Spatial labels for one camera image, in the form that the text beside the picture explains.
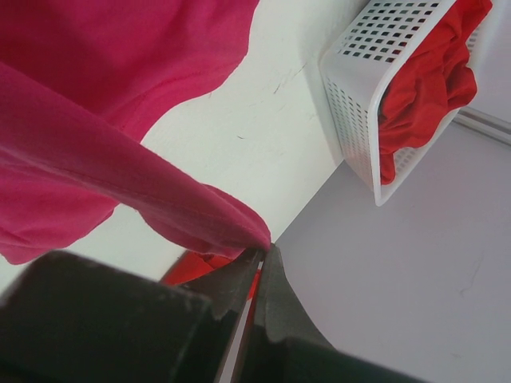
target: perforated basket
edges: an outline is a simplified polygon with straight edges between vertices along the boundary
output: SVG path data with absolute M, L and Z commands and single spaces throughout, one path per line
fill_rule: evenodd
M 394 154 L 396 178 L 382 185 L 378 145 L 378 107 L 387 86 L 455 0 L 373 0 L 325 53 L 323 82 L 346 162 L 374 191 L 383 205 L 442 134 L 458 110 L 447 114 L 431 141 L 422 148 L 403 148 Z M 473 32 L 467 45 L 469 66 L 481 66 L 498 25 L 504 1 Z

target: pink fabric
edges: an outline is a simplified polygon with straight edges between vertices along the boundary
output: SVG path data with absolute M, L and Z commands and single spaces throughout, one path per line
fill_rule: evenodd
M 22 3 L 0 1 L 0 253 L 9 262 L 70 245 L 118 201 L 194 251 L 269 248 L 253 210 L 137 142 L 236 68 L 257 0 Z

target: white table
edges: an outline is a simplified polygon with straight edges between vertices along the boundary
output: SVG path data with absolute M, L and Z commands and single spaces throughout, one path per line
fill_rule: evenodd
M 342 162 L 318 62 L 365 3 L 262 0 L 240 67 L 168 111 L 143 144 L 253 207 L 276 240 Z M 183 251 L 127 207 L 69 249 L 154 279 Z M 22 267 L 0 262 L 2 290 Z
M 511 382 L 509 164 L 452 124 L 382 207 L 341 165 L 277 243 L 334 347 L 425 381 Z

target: red fabric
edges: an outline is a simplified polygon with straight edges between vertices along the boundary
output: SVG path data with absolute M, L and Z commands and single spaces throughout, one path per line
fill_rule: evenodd
M 138 144 L 236 68 L 256 4 L 0 0 L 0 254 L 67 247 L 118 202 L 194 251 L 268 249 L 253 210 Z
M 200 255 L 192 251 L 186 252 L 177 264 L 161 279 L 165 285 L 175 286 L 190 282 L 212 271 L 224 267 L 232 262 L 218 255 Z M 248 299 L 252 299 L 259 283 L 260 270 L 257 270 L 254 281 L 248 293 Z
M 465 42 L 491 7 L 457 0 L 390 83 L 379 116 L 382 184 L 395 178 L 395 152 L 424 146 L 448 112 L 472 101 L 477 85 Z

